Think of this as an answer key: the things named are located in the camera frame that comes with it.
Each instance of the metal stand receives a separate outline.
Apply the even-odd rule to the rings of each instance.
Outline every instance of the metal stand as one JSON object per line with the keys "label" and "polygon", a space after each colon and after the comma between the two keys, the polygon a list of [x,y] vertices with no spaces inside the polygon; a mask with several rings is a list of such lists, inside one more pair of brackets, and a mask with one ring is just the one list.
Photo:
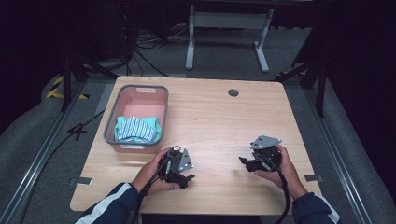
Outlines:
{"label": "metal stand", "polygon": [[311,63],[305,63],[288,73],[280,73],[273,81],[283,82],[291,77],[294,77],[306,70],[304,78],[301,80],[300,85],[305,89],[311,89],[315,81],[318,79],[318,92],[317,92],[317,110],[321,117],[323,114],[323,101],[324,91],[326,86],[326,63],[323,61],[315,61]]}
{"label": "metal stand", "polygon": [[99,71],[112,79],[117,79],[117,77],[119,77],[100,64],[94,63],[79,54],[67,54],[66,59],[64,60],[64,104],[61,111],[65,111],[71,102],[71,75],[73,74],[78,82],[86,82],[88,79],[89,75],[84,70],[83,64],[89,65],[94,70]]}
{"label": "metal stand", "polygon": [[186,69],[191,70],[194,59],[194,28],[195,27],[223,27],[242,29],[261,29],[262,35],[259,41],[255,41],[254,48],[264,73],[269,72],[267,61],[264,57],[262,46],[267,36],[271,23],[273,10],[266,14],[244,14],[244,13],[219,13],[219,12],[195,12],[194,6],[190,6],[190,41],[187,49]]}

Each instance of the white stripe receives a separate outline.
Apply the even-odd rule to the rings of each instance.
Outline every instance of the white stripe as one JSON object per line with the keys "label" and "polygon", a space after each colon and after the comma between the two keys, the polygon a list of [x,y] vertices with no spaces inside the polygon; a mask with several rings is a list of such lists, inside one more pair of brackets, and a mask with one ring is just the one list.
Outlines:
{"label": "white stripe", "polygon": [[114,201],[117,200],[127,189],[129,189],[131,185],[124,184],[122,187],[117,191],[117,193],[109,195],[108,197],[104,198],[99,204],[97,204],[91,214],[88,214],[85,217],[76,222],[76,224],[85,224],[85,223],[93,223],[99,216],[101,216],[108,208],[108,206]]}
{"label": "white stripe", "polygon": [[327,206],[329,206],[330,210],[332,211],[328,217],[335,223],[337,224],[338,221],[340,220],[340,216],[338,215],[338,213],[332,208],[332,206],[329,204],[329,202],[322,196],[320,195],[315,195],[316,197],[320,198],[321,200],[323,200],[323,202],[325,202],[327,204]]}

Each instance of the table top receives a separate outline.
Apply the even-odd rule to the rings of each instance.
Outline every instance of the table top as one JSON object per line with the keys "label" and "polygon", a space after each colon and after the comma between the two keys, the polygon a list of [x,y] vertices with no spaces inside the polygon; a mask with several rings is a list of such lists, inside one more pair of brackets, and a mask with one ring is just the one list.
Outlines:
{"label": "table top", "polygon": [[[259,135],[282,139],[301,181],[320,194],[303,139],[283,86],[276,82],[119,77],[108,101],[81,176],[90,186],[76,187],[70,206],[86,210],[107,196],[120,182],[131,182],[152,154],[118,153],[103,135],[120,88],[127,84],[161,85],[169,90],[163,147],[189,151],[195,174],[186,189],[162,191],[143,201],[142,213],[280,215],[283,191],[272,182],[249,173],[238,157],[252,160],[249,144]],[[229,89],[239,95],[232,97]]]}

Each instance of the person's left hand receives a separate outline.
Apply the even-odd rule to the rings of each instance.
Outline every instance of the person's left hand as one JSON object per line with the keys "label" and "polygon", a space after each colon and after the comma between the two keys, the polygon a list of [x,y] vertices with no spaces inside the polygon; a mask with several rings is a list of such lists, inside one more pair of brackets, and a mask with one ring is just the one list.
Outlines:
{"label": "person's left hand", "polygon": [[[160,159],[163,156],[165,156],[170,149],[171,148],[169,147],[158,152],[157,155],[155,155],[154,159],[152,159],[151,162],[146,163],[139,171],[134,181],[132,181],[132,185],[134,185],[134,187],[137,189],[138,192],[140,192],[142,188],[145,187],[145,185],[150,181],[152,176],[157,172]],[[151,185],[148,194],[154,194],[160,190],[169,190],[169,189],[178,189],[178,188],[179,188],[178,184],[166,183],[162,181],[160,178],[158,178]]]}

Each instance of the navy jacket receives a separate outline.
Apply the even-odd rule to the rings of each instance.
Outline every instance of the navy jacket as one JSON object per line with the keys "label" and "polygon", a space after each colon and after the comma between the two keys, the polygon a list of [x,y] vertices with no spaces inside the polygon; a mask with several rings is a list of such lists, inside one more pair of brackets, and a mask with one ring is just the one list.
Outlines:
{"label": "navy jacket", "polygon": [[[87,209],[76,222],[124,224],[137,207],[138,192],[128,183],[117,185],[102,201]],[[294,201],[292,215],[297,224],[341,224],[340,217],[326,199],[307,193]]]}

